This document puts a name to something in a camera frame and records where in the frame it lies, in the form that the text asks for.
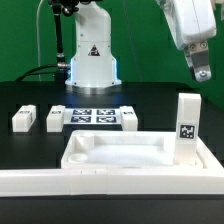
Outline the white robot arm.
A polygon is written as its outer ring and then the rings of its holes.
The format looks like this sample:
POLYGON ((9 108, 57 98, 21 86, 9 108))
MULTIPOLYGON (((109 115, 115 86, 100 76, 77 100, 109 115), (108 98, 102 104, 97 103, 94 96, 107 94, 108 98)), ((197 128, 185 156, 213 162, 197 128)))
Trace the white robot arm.
MULTIPOLYGON (((207 40, 216 35, 211 0, 155 0, 163 11, 176 47, 198 82, 211 78, 207 40)), ((76 53, 65 81, 69 90, 101 94, 121 85, 111 53, 111 17, 96 2, 78 4, 76 53)))

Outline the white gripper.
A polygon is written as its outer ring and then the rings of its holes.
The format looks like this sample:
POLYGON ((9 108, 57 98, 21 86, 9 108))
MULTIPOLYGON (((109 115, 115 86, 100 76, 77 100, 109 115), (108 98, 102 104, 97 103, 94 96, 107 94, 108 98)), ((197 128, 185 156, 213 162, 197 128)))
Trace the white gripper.
POLYGON ((163 11, 173 41, 184 55, 192 78, 208 81, 212 74, 206 40, 216 35, 210 0, 155 0, 163 11))

